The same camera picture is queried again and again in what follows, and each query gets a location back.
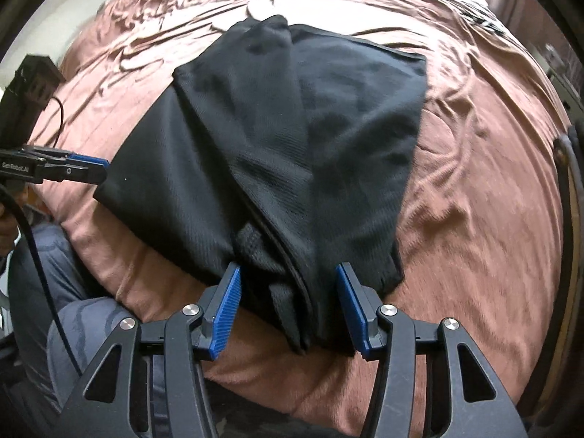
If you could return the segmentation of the white bedside cabinet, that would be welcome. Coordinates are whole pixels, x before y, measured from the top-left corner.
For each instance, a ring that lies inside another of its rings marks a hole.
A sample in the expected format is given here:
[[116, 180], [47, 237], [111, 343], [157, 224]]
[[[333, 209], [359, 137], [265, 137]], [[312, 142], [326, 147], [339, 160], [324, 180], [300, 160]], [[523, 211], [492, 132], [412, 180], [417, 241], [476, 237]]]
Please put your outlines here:
[[550, 43], [546, 43], [543, 46], [542, 56], [545, 61], [545, 72], [559, 94], [568, 117], [571, 120], [582, 119], [583, 104], [581, 98], [566, 75], [566, 65], [560, 54]]

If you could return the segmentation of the black garment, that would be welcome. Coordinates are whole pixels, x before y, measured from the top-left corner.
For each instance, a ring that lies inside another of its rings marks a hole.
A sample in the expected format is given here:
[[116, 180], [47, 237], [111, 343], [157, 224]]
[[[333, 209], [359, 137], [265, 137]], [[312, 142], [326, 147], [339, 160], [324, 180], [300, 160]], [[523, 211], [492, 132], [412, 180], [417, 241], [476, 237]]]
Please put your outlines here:
[[293, 351], [351, 355], [335, 269], [384, 295], [401, 283], [427, 88], [421, 54], [246, 19], [174, 70], [94, 197], [202, 283], [237, 264], [243, 307]]

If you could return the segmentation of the grey patterned trouser leg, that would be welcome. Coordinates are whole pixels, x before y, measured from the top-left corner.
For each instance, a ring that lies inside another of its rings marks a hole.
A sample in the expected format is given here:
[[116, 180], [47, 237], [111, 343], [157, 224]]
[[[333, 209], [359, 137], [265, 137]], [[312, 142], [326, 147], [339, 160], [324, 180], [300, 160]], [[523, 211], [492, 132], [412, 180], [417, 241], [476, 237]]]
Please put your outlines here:
[[90, 274], [64, 229], [32, 229], [50, 296], [26, 240], [13, 251], [8, 298], [26, 378], [11, 395], [32, 431], [49, 437], [89, 363], [112, 330], [132, 314]]

